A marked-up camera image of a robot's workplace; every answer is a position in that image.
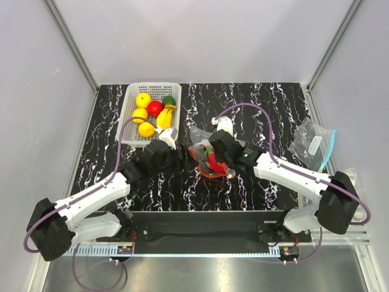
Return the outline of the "pink dragon fruit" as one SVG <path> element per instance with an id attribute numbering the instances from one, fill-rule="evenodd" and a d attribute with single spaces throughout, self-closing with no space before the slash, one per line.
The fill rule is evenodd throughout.
<path id="1" fill-rule="evenodd" d="M 216 173 L 224 173 L 225 172 L 224 164 L 218 163 L 216 161 L 215 152 L 214 152 L 214 149 L 211 145 L 208 145 L 205 147 L 204 157 L 206 159 L 205 163 L 206 163 L 207 167 L 209 169 L 211 169 L 213 172 L 216 172 Z"/>

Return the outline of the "clear bag with orange zipper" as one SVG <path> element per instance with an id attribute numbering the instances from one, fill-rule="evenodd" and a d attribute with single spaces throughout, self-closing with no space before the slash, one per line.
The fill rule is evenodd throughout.
<path id="1" fill-rule="evenodd" d="M 211 145 L 209 143 L 209 138 L 212 134 L 210 132 L 201 130 L 200 128 L 196 126 L 192 126 L 190 128 L 190 139 L 192 141 L 192 145 L 188 147 L 188 150 L 191 154 L 191 157 L 198 163 L 198 170 L 201 173 L 201 175 L 204 175 L 207 178 L 220 178 L 220 177 L 228 177 L 228 178 L 234 178 L 235 177 L 235 171 L 228 168 L 225 163 L 224 173 L 216 173 L 213 172 L 211 169 L 209 169 L 206 165 L 206 159 L 204 157 L 204 151 L 205 147 L 208 145 Z"/>

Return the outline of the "white plastic perforated basket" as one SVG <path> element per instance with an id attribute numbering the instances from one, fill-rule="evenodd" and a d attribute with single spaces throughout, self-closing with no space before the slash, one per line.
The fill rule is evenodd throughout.
<path id="1" fill-rule="evenodd" d="M 136 97 L 140 93 L 147 93 L 152 100 L 163 101 L 165 96 L 172 96 L 175 99 L 177 110 L 172 116 L 172 127 L 179 133 L 180 113 L 181 113 L 181 91 L 182 87 L 178 83 L 169 82 L 140 82 L 130 84 L 125 92 L 124 101 L 120 111 L 119 125 L 115 136 L 119 140 L 120 131 L 124 123 L 132 116 L 136 107 Z M 142 137 L 138 132 L 138 124 L 129 122 L 122 135 L 122 143 L 131 147 L 141 148 L 148 145 L 152 140 L 158 138 L 155 133 L 151 137 Z"/>

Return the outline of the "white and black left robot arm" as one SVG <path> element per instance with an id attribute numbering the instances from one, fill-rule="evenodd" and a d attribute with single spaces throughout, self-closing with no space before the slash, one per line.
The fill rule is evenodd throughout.
<path id="1" fill-rule="evenodd" d="M 126 214 L 92 213 L 126 197 L 142 181 L 164 171 L 187 171 L 188 151 L 184 145 L 170 147 L 152 141 L 141 152 L 118 166 L 93 186 L 56 202 L 44 198 L 36 203 L 26 229 L 24 249 L 39 253 L 47 262 L 61 257 L 71 246 L 102 237 L 119 241 L 131 235 L 131 219 Z"/>

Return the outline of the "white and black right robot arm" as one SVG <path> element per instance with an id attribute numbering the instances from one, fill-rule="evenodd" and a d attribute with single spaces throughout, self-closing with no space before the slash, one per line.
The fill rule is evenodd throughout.
<path id="1" fill-rule="evenodd" d="M 210 136 L 216 161 L 237 173 L 249 173 L 304 195 L 312 204 L 284 211 L 276 234 L 283 241 L 297 234 L 324 228 L 334 234 L 347 232 L 359 206 L 357 192 L 343 172 L 335 175 L 313 172 L 272 156 L 259 147 L 241 144 L 230 133 L 219 130 Z"/>

